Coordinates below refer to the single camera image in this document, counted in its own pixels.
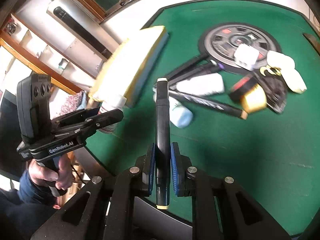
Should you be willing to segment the person's left hand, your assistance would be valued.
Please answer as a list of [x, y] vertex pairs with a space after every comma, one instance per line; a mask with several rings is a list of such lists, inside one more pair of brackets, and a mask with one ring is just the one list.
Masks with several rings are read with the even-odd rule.
[[73, 183], [71, 161], [66, 154], [60, 157], [57, 172], [32, 160], [28, 166], [28, 173], [31, 181], [39, 186], [47, 186], [46, 182], [51, 181], [57, 189], [67, 190]]

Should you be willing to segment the blue sleeve left forearm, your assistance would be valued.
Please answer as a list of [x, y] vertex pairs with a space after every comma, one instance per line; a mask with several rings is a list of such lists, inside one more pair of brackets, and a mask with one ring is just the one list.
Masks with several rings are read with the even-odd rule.
[[56, 212], [55, 204], [51, 190], [34, 184], [24, 171], [18, 190], [1, 189], [1, 239], [31, 239]]

